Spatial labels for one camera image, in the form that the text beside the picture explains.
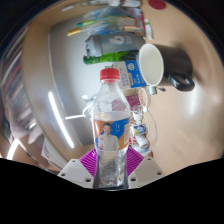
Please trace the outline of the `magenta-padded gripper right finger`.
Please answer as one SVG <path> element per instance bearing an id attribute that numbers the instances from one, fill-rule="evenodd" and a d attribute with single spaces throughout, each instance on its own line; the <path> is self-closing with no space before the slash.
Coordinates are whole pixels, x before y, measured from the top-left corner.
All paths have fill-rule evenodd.
<path id="1" fill-rule="evenodd" d="M 164 177 L 164 172 L 150 156 L 142 156 L 129 147 L 126 152 L 125 187 L 134 189 L 143 187 Z"/>

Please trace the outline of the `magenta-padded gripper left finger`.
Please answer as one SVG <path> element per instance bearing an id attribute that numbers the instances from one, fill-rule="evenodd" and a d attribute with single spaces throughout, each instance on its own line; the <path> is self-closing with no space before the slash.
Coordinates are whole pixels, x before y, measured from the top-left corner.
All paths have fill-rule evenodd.
<path id="1" fill-rule="evenodd" d="M 98 155 L 96 150 L 92 149 L 79 159 L 71 159 L 58 176 L 78 186 L 92 189 L 97 167 Z"/>

